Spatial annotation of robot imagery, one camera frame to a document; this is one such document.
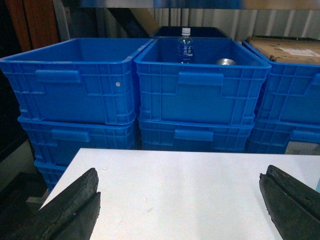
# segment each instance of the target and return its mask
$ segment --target white table surface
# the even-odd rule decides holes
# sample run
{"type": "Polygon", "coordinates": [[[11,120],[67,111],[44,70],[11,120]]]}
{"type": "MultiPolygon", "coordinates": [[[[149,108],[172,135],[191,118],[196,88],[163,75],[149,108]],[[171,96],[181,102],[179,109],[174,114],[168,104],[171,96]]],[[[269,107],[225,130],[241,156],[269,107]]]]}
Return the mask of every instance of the white table surface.
{"type": "Polygon", "coordinates": [[[83,148],[44,204],[94,167],[92,240],[281,240],[259,189],[268,165],[319,181],[320,156],[83,148]]]}

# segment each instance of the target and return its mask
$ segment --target cardboard box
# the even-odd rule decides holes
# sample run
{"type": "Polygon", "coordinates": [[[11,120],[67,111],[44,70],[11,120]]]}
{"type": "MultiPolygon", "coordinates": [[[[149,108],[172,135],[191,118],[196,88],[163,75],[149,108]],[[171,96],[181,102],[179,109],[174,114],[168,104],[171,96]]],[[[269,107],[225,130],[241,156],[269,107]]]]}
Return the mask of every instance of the cardboard box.
{"type": "Polygon", "coordinates": [[[247,41],[273,62],[320,65],[320,41],[257,36],[247,41]]]}

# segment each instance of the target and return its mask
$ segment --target blue crate stack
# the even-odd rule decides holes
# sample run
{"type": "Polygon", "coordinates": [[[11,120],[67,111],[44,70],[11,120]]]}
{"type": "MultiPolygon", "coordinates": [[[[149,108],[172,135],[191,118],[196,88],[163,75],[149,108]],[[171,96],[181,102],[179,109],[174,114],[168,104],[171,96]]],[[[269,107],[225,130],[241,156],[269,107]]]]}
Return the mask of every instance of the blue crate stack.
{"type": "Polygon", "coordinates": [[[271,65],[246,151],[284,154],[289,142],[320,144],[320,65],[273,62],[247,41],[242,45],[271,65]]]}
{"type": "Polygon", "coordinates": [[[134,59],[151,42],[78,38],[0,59],[50,191],[80,148],[137,148],[134,59]]]}
{"type": "Polygon", "coordinates": [[[230,38],[203,37],[193,62],[179,63],[177,42],[159,37],[135,59],[142,148],[243,152],[270,65],[230,38]],[[223,58],[237,65],[217,65],[223,58]]]}

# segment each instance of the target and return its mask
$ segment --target crate handle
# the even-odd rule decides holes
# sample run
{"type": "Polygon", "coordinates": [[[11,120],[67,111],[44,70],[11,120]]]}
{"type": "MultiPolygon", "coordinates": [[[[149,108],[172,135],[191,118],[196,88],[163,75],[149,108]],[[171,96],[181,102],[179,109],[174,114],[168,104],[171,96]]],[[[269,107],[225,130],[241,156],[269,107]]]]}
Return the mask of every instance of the crate handle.
{"type": "Polygon", "coordinates": [[[175,129],[174,139],[212,142],[214,133],[212,131],[175,129]]]}
{"type": "Polygon", "coordinates": [[[320,144],[320,133],[294,130],[290,135],[290,140],[295,142],[320,144]]]}
{"type": "Polygon", "coordinates": [[[36,70],[35,77],[40,83],[81,83],[80,73],[75,70],[36,70]]]}
{"type": "Polygon", "coordinates": [[[63,141],[90,142],[90,135],[86,131],[51,130],[52,138],[63,141]]]}
{"type": "Polygon", "coordinates": [[[224,83],[224,75],[222,73],[181,71],[178,74],[178,83],[188,85],[222,86],[224,83]]]}

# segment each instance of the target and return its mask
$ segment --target corrugated metal wall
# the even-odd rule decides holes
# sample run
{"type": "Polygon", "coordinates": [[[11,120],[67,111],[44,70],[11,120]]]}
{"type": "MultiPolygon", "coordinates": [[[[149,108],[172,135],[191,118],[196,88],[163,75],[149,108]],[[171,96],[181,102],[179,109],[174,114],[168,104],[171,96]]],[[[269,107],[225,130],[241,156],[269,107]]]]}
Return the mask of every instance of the corrugated metal wall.
{"type": "Polygon", "coordinates": [[[149,8],[160,26],[216,27],[241,41],[252,35],[320,39],[320,11],[149,8]]]}

